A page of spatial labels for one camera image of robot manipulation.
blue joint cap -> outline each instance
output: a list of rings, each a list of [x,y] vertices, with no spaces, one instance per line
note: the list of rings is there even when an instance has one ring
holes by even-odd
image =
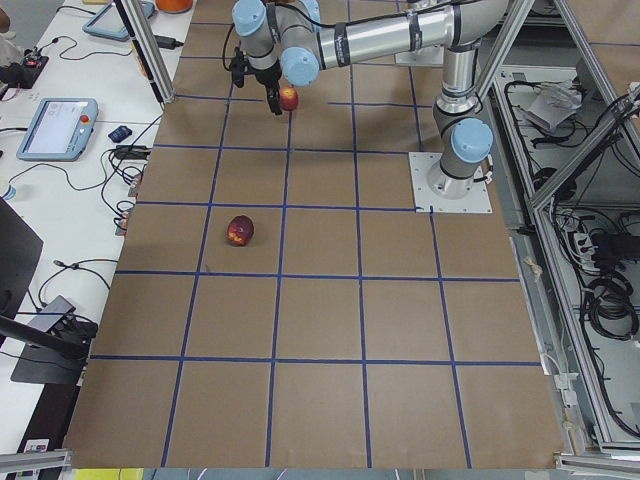
[[[304,87],[309,85],[320,72],[320,64],[313,53],[302,47],[289,47],[280,57],[282,73],[292,85]]]
[[[313,20],[314,22],[321,23],[322,20],[320,20],[320,5],[318,5],[317,0],[300,0],[300,1],[307,9],[307,13],[309,14],[309,17],[311,18],[311,20]],[[313,31],[319,32],[320,27],[317,25],[313,25]]]
[[[487,124],[477,118],[465,118],[458,122],[451,134],[451,146],[455,154],[465,163],[484,160],[493,145],[493,132]]]
[[[267,9],[260,0],[238,0],[231,16],[238,35],[248,37],[262,26],[267,18]]]

dark red apple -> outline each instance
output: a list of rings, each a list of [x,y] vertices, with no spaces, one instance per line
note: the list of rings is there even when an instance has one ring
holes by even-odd
[[[280,107],[285,112],[291,112],[298,108],[298,92],[293,87],[280,89]]]
[[[227,238],[232,245],[244,247],[253,237],[253,221],[246,215],[235,217],[227,227]]]

white mounting plate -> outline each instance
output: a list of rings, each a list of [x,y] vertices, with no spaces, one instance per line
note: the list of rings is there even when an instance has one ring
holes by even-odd
[[[396,65],[417,67],[442,67],[444,62],[444,47],[424,47],[417,52],[396,53]]]
[[[440,160],[441,153],[410,152],[411,182],[413,183],[413,199],[417,212],[429,213],[493,213],[491,201],[484,182],[474,183],[469,193],[459,200],[442,198],[427,184],[427,172],[431,165]],[[478,167],[476,177],[483,176]]]

tablet device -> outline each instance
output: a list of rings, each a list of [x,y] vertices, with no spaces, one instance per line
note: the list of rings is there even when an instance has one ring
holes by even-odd
[[[147,18],[150,18],[156,11],[151,2],[140,2],[142,11]],[[110,38],[124,42],[129,38],[129,33],[122,23],[118,9],[114,3],[109,3],[102,7],[87,23],[82,30],[89,35],[96,37]]]
[[[18,148],[21,160],[72,162],[84,151],[98,116],[93,98],[45,98]]]

white table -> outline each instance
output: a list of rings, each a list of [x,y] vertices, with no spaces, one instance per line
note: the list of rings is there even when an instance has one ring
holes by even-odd
[[[67,0],[65,5],[85,6],[80,0]],[[154,33],[171,36],[183,41],[191,21],[193,10],[180,15],[157,12],[151,20]],[[113,42],[91,37],[82,32],[87,16],[69,9],[60,11],[44,33],[40,44],[52,38],[68,35],[79,46],[69,56],[81,56],[91,51],[109,50],[127,52],[129,43]],[[35,88],[18,92],[15,98],[0,104],[0,128],[27,126],[40,99],[45,97],[91,97],[98,102],[100,113],[86,151],[76,162],[55,163],[65,168],[76,186],[98,183],[104,178],[100,165],[102,152],[114,146],[107,134],[121,124],[133,130],[134,139],[161,113],[147,79],[142,75],[134,55],[119,57],[97,55],[82,61],[65,61],[58,58],[70,42],[60,40],[48,47],[49,64],[36,82]],[[162,50],[170,75],[177,68],[180,49]],[[138,144],[151,146],[157,126],[140,139]],[[10,178],[32,165],[15,156],[22,132],[0,133],[0,175]],[[122,237],[115,236],[113,212],[100,199],[100,188],[75,192],[67,185],[64,174],[46,167],[38,167],[14,182],[17,194],[9,204],[18,212],[44,241],[44,249],[38,264],[31,293],[36,295],[42,282],[59,270],[54,259],[73,262],[87,258],[118,259]],[[106,197],[112,205],[127,198],[128,187],[119,177],[114,177],[106,189]],[[91,268],[111,281],[115,265],[96,263]],[[65,272],[45,290],[45,300],[61,294],[77,307],[76,313],[100,321],[107,298],[107,289],[98,278],[87,272]],[[33,311],[25,299],[22,311]],[[30,316],[19,316],[26,322]],[[19,355],[21,342],[7,339],[1,351]],[[0,454],[15,453],[29,423],[35,405],[42,392],[41,385],[13,383],[9,380],[16,360],[0,356]]]

